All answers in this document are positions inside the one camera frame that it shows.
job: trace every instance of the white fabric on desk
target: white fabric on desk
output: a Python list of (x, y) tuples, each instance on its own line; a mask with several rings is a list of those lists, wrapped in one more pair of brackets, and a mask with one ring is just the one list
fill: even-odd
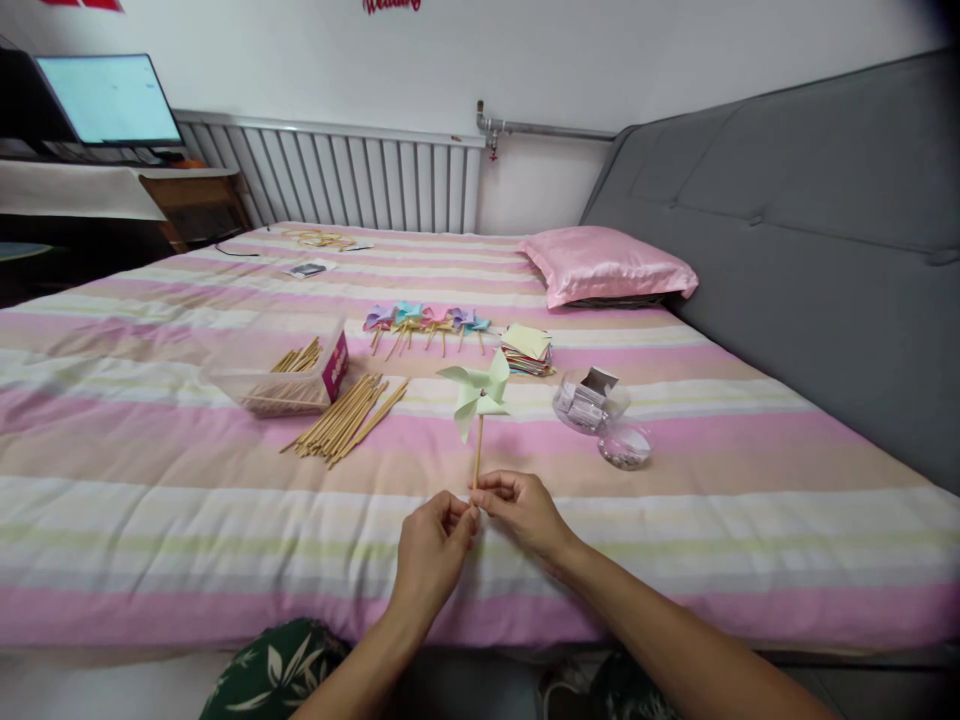
[(0, 213), (163, 222), (163, 212), (140, 184), (141, 175), (159, 180), (236, 174), (236, 170), (217, 168), (179, 170), (0, 160)]

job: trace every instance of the stack of colored paper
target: stack of colored paper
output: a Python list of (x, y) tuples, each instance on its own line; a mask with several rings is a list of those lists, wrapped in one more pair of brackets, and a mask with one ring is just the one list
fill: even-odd
[(542, 330), (514, 323), (500, 336), (500, 349), (507, 358), (511, 372), (543, 377), (553, 373), (551, 339)]

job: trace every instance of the glass bowl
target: glass bowl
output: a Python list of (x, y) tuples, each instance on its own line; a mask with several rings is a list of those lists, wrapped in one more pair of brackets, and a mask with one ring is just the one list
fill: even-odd
[(601, 435), (604, 428), (623, 417), (630, 407), (630, 393), (619, 384), (611, 388), (603, 403), (596, 406), (596, 415), (589, 421), (584, 421), (576, 414), (570, 414), (574, 393), (590, 372), (590, 368), (577, 368), (563, 374), (560, 386), (553, 395), (553, 411), (564, 425), (583, 435)]
[(636, 421), (618, 420), (606, 427), (597, 449), (618, 470), (639, 470), (653, 454), (653, 433)]

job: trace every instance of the green pinwheel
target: green pinwheel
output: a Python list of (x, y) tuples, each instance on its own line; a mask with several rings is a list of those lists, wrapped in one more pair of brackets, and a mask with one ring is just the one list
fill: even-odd
[(437, 375), (453, 380), (460, 386), (457, 407), (453, 413), (454, 422), (460, 431), (460, 439), (467, 442), (474, 415), (477, 422), (477, 456), (473, 464), (473, 487), (477, 487), (480, 476), (480, 446), (483, 444), (483, 416), (507, 415), (507, 406), (503, 402), (503, 391), (510, 379), (510, 365), (502, 350), (497, 350), (490, 364), (490, 370), (472, 370), (470, 368), (451, 367), (440, 370)]

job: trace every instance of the gray upholstered headboard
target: gray upholstered headboard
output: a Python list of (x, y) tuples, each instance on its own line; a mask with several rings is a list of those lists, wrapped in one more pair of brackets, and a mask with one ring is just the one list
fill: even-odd
[(960, 150), (935, 53), (628, 128), (581, 224), (689, 262), (674, 312), (960, 494)]

